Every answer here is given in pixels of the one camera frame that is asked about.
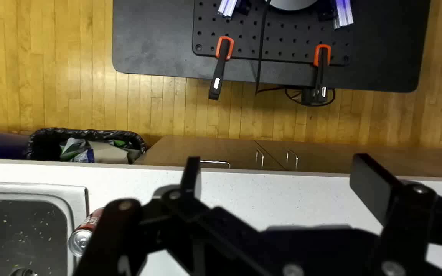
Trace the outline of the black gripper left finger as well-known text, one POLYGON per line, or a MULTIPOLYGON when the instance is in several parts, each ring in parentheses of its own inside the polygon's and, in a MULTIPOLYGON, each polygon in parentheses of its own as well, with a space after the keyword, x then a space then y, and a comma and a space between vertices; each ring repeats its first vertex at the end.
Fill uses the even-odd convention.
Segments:
POLYGON ((201 159, 198 156, 187 158, 180 185, 184 196, 198 198, 201 195, 201 159))

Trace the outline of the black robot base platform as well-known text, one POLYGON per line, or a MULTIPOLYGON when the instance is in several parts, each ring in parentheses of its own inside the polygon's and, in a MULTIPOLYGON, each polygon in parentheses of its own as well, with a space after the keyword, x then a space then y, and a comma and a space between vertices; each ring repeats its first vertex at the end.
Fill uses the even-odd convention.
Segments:
POLYGON ((272 0, 226 18, 221 0, 114 0, 112 64, 123 74, 209 78, 221 37, 235 40, 232 81, 312 86, 313 57, 332 47, 324 83, 338 89, 411 92, 418 87, 431 0, 350 0, 353 23, 336 28, 316 6, 272 0))

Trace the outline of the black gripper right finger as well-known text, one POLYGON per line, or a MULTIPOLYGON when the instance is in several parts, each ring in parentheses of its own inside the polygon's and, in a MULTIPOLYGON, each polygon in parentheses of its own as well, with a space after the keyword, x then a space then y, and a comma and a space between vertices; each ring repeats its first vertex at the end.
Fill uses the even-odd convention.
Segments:
POLYGON ((402 182, 369 153, 356 153, 352 162, 350 187, 372 215, 385 224, 402 182))

